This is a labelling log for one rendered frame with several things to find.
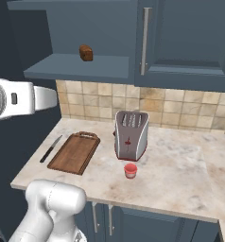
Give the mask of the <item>dark blue wall cabinet door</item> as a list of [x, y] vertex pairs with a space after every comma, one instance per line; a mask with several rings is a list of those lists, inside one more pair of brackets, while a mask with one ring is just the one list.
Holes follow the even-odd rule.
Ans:
[[[140, 74], [143, 8], [152, 8]], [[134, 84], [225, 93], [225, 0], [139, 0]]]

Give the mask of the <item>wide dark blue base cabinet door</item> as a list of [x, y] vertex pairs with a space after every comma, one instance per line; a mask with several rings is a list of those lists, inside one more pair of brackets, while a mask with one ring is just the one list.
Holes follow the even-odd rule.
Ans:
[[220, 242], [218, 224], [116, 207], [112, 242]]

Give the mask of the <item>brown wooden cutting board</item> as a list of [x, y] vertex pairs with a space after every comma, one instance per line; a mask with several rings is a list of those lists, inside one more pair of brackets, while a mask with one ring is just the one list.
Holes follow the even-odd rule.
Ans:
[[73, 133], [47, 165], [49, 169], [82, 175], [93, 157], [100, 139], [94, 133]]

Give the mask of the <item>black handled kitchen knife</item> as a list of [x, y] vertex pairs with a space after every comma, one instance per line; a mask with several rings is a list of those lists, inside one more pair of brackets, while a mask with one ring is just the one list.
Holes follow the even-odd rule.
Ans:
[[45, 154], [43, 155], [43, 157], [40, 159], [40, 163], [43, 163], [46, 158], [48, 157], [48, 155], [52, 152], [52, 150], [54, 149], [54, 147], [56, 146], [56, 144], [59, 142], [59, 140], [61, 139], [62, 135], [60, 137], [58, 137], [54, 143], [51, 145], [51, 147], [45, 152]]

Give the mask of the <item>red jam jar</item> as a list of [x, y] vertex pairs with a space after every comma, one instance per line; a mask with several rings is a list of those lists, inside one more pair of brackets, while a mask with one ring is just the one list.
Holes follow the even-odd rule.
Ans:
[[137, 173], [137, 166], [135, 164], [129, 163], [124, 166], [125, 176], [128, 179], [134, 179]]

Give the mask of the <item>silver and red toaster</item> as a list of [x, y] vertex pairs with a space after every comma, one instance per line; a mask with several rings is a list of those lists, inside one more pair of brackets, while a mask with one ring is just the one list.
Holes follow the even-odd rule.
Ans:
[[115, 115], [114, 150], [119, 160], [137, 162], [147, 149], [149, 115], [119, 111]]

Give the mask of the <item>narrow dark blue base cabinet door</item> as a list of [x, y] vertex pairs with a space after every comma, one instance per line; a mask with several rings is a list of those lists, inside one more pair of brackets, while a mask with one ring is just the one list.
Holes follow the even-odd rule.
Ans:
[[87, 201], [84, 209], [75, 215], [75, 221], [78, 228], [84, 233], [87, 242], [106, 242], [105, 237], [105, 222], [103, 205], [98, 203], [96, 206], [96, 218], [99, 223], [98, 233], [95, 233], [92, 202]]

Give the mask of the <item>brown bread loaf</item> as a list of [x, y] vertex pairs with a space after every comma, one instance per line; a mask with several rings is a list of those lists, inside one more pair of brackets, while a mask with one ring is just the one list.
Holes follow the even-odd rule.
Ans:
[[82, 44], [79, 47], [79, 55], [83, 61], [92, 61], [93, 60], [93, 50], [87, 44]]

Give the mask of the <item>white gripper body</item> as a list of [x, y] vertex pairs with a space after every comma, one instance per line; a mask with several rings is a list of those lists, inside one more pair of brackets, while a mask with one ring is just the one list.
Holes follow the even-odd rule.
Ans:
[[54, 108], [58, 104], [57, 92], [55, 90], [41, 86], [35, 86], [34, 95], [36, 111]]

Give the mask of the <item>open dark blue wall cabinet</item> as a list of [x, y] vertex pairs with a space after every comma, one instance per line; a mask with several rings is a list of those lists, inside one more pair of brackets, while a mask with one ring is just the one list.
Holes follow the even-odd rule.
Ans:
[[[132, 84], [137, 0], [8, 2], [27, 78]], [[79, 47], [89, 45], [93, 60]]]

